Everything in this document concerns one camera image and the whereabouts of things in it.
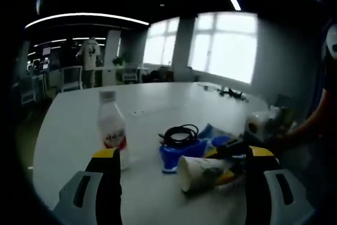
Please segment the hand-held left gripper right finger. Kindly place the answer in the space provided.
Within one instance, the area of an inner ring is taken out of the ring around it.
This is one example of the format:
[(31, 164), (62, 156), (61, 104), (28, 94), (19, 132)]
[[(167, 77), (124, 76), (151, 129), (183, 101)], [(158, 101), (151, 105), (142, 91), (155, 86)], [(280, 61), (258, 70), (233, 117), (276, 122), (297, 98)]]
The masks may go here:
[(315, 213), (306, 189), (272, 152), (249, 146), (246, 154), (245, 224), (307, 224)]

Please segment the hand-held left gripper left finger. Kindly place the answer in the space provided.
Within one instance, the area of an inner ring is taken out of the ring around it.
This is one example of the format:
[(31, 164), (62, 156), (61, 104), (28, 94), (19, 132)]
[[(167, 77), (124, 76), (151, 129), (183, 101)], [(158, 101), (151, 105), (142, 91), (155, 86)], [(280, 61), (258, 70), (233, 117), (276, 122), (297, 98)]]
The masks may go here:
[(121, 195), (120, 152), (103, 149), (61, 188), (53, 213), (62, 224), (122, 224)]

